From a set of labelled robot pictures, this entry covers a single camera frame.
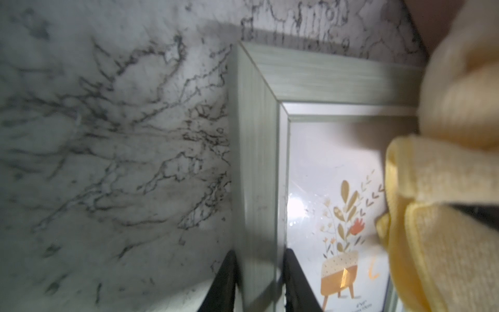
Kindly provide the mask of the grey-green picture frame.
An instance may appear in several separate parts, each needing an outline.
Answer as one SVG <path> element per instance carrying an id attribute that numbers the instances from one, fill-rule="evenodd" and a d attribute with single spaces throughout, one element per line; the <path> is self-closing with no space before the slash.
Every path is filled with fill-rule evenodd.
<path id="1" fill-rule="evenodd" d="M 404 311 L 376 222 L 385 152 L 417 130 L 422 70 L 240 43 L 229 62 L 243 311 L 285 311 L 296 254 L 322 311 Z"/>

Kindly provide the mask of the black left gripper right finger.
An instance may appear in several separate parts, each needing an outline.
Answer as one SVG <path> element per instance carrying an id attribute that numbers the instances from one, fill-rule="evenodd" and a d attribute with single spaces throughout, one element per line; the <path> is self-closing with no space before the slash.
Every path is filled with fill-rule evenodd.
<path id="1" fill-rule="evenodd" d="M 322 312 L 296 254 L 290 248 L 283 257 L 283 283 L 286 312 Z"/>

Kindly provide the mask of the yellow cleaning cloth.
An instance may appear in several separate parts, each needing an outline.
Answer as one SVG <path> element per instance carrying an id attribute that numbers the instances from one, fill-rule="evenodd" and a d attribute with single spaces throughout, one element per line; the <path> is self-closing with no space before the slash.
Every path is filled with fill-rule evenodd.
<path id="1" fill-rule="evenodd" d="M 409 311 L 498 310 L 498 2 L 456 13 L 421 83 L 418 135 L 385 158 L 376 229 Z"/>

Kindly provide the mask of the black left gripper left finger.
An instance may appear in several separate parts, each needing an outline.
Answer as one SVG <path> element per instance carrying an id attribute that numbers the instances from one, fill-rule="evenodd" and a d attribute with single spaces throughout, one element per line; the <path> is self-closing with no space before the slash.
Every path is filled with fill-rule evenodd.
<path id="1" fill-rule="evenodd" d="M 230 250 L 219 268 L 198 312 L 233 312 L 239 283 L 237 255 Z"/>

